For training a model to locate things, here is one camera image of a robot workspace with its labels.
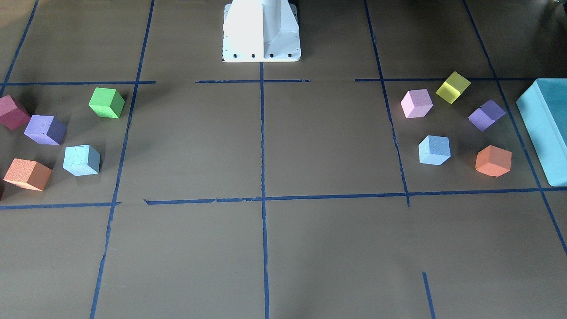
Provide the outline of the orange foam block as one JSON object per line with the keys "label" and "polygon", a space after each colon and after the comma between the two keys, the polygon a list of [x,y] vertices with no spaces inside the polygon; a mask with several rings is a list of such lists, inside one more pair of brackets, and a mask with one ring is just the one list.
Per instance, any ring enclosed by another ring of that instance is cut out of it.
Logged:
{"label": "orange foam block", "polygon": [[489,145],[476,155],[475,170],[488,176],[502,176],[512,169],[512,152]]}
{"label": "orange foam block", "polygon": [[37,161],[14,158],[4,176],[4,181],[20,188],[42,191],[52,170]]}

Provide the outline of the light blue block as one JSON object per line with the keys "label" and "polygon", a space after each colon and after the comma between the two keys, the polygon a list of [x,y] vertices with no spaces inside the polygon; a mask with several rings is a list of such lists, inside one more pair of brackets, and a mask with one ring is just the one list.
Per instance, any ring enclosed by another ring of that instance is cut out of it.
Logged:
{"label": "light blue block", "polygon": [[63,169],[73,176],[99,174],[101,155],[91,145],[65,147]]}
{"label": "light blue block", "polygon": [[428,165],[442,165],[451,157],[450,140],[445,136],[428,135],[418,145],[419,162]]}

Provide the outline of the purple foam block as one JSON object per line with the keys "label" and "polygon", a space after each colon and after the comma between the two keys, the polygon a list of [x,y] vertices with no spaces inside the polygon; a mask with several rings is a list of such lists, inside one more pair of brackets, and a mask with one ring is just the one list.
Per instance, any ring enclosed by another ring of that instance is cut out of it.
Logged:
{"label": "purple foam block", "polygon": [[38,144],[61,145],[67,127],[53,116],[32,115],[24,134]]}
{"label": "purple foam block", "polygon": [[468,120],[481,132],[484,132],[488,127],[493,125],[496,121],[506,114],[505,110],[494,100],[488,100],[486,103],[478,107]]}

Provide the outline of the teal plastic bin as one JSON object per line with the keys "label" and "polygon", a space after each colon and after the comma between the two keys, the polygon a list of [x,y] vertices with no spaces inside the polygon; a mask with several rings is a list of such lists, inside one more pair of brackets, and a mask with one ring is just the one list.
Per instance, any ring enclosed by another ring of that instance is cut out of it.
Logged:
{"label": "teal plastic bin", "polygon": [[567,185],[567,80],[538,78],[517,99],[517,107],[547,178]]}

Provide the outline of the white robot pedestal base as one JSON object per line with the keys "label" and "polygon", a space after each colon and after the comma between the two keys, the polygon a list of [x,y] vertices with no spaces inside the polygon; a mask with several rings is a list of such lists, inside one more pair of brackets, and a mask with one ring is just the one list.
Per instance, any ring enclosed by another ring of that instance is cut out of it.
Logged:
{"label": "white robot pedestal base", "polygon": [[296,62],[302,55],[298,10],[288,0],[233,0],[222,27],[224,62]]}

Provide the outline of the pink foam block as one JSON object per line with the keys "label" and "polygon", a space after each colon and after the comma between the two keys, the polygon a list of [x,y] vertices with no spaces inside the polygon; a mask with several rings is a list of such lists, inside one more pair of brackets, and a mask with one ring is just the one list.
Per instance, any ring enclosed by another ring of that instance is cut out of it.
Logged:
{"label": "pink foam block", "polygon": [[434,105],[427,89],[407,91],[400,104],[407,119],[425,117]]}

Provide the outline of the green foam block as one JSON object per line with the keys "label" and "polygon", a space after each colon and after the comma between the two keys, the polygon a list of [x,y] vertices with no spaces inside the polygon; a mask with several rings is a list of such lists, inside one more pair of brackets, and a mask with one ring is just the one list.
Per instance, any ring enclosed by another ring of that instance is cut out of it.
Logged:
{"label": "green foam block", "polygon": [[119,119],[125,100],[116,89],[96,87],[88,105],[98,117]]}

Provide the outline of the yellow foam block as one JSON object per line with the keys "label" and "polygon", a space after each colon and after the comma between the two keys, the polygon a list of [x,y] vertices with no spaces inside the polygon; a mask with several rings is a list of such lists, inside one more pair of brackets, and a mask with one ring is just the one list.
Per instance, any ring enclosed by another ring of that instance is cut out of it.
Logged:
{"label": "yellow foam block", "polygon": [[454,71],[437,89],[436,94],[451,105],[464,93],[470,84],[471,82],[468,79]]}

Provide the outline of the dark red foam block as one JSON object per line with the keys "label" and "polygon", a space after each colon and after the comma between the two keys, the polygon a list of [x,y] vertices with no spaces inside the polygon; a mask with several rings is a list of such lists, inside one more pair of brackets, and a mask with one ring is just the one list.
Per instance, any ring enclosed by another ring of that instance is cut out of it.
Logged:
{"label": "dark red foam block", "polygon": [[17,100],[10,95],[0,99],[0,123],[10,130],[27,125],[31,116]]}

